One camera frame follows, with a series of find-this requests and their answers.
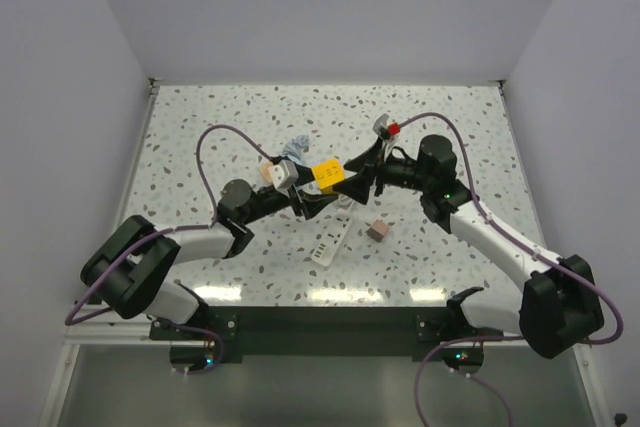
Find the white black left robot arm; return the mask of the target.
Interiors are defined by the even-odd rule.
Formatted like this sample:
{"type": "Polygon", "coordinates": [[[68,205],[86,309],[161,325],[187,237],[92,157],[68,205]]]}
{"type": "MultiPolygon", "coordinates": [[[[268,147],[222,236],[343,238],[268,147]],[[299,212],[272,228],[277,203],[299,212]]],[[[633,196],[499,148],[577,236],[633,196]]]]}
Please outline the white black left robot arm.
{"type": "Polygon", "coordinates": [[[241,254],[254,234],[248,225],[283,209],[309,220],[338,196],[310,194],[298,188],[295,164],[274,167],[285,189],[254,190],[242,179],[228,182],[211,225],[158,227],[140,215],[126,219],[87,261],[80,273],[90,296],[97,296],[123,319],[141,314],[166,319],[185,339],[207,327],[206,303],[189,288],[167,280],[169,270],[196,260],[225,260],[241,254]]]}

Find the pink cube socket adapter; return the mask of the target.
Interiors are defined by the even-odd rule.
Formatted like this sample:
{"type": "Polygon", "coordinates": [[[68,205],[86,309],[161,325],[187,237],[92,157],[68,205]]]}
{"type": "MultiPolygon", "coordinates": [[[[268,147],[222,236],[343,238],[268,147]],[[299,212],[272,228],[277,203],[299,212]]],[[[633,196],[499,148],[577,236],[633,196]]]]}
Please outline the pink cube socket adapter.
{"type": "Polygon", "coordinates": [[[381,221],[375,220],[367,229],[367,236],[375,242],[382,242],[388,235],[390,226],[381,221]]]}

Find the beige cube socket adapter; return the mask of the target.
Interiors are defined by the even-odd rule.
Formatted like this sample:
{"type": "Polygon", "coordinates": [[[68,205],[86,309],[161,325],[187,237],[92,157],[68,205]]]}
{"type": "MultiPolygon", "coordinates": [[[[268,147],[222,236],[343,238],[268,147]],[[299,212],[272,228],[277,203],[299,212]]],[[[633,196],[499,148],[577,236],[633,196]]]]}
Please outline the beige cube socket adapter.
{"type": "Polygon", "coordinates": [[[264,162],[259,168],[262,178],[268,184],[272,183],[272,177],[271,177],[271,171],[270,171],[272,167],[273,167],[273,164],[271,162],[264,162]]]}

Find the yellow cube socket adapter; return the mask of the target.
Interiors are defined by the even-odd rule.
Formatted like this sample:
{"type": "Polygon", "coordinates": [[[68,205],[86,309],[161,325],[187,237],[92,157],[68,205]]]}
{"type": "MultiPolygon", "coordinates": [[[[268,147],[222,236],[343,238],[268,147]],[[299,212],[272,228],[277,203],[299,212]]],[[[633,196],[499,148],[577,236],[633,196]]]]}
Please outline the yellow cube socket adapter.
{"type": "Polygon", "coordinates": [[[311,172],[315,184],[322,194],[331,194],[333,186],[346,178],[344,168],[337,158],[315,164],[311,167],[311,172]]]}

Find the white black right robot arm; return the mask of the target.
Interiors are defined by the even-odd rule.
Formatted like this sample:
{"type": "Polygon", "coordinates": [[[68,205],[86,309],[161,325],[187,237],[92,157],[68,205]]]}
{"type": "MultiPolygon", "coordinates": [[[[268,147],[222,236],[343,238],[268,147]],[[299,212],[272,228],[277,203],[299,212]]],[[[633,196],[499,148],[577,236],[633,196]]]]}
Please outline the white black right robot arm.
{"type": "Polygon", "coordinates": [[[472,287],[451,297],[445,326],[452,337],[512,333],[551,359],[603,327],[590,265],[578,255],[563,258],[537,245],[494,216],[458,179],[457,157],[447,138],[424,137],[415,158],[383,150],[383,141],[377,140],[347,162],[352,175],[335,184],[334,191],[362,205],[387,186],[418,192],[431,223],[478,250],[519,291],[509,300],[495,300],[487,288],[472,287]]]}

